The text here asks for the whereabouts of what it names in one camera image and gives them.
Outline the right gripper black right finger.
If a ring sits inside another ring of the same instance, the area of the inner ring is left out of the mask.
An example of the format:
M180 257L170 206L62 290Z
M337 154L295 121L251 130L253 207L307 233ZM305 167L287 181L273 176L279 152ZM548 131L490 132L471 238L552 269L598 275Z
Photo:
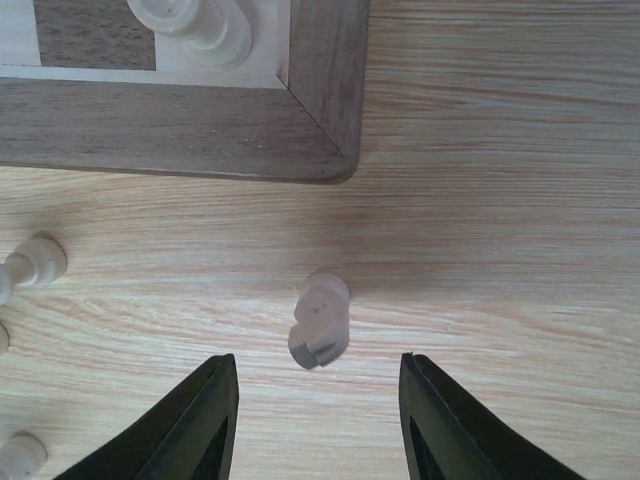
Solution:
M405 353L399 410L411 479L579 479L425 355Z

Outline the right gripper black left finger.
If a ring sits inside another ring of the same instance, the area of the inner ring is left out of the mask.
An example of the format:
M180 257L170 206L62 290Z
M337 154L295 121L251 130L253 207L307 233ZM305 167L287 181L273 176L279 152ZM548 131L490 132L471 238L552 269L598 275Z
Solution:
M212 356L130 427L56 478L227 479L238 404L235 357Z

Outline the white piece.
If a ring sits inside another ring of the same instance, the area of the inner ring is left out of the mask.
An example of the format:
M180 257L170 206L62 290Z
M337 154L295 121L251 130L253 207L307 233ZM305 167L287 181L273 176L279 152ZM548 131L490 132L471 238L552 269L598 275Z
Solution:
M46 237L21 242L1 264L1 304L11 298L16 286L49 285L67 270L62 247Z
M240 66L251 51L251 25L235 1L131 0L128 6L157 37L176 41L196 61L215 70Z
M3 480L32 479L45 465L45 446L29 434L17 434L1 447L1 478Z

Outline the white piece two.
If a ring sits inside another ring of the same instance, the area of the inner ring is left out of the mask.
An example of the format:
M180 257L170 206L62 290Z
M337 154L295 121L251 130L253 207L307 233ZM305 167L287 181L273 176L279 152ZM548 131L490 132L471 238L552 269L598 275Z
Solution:
M288 348L302 368L324 367L347 349L350 291L339 277L321 272L310 276L294 309L295 324Z

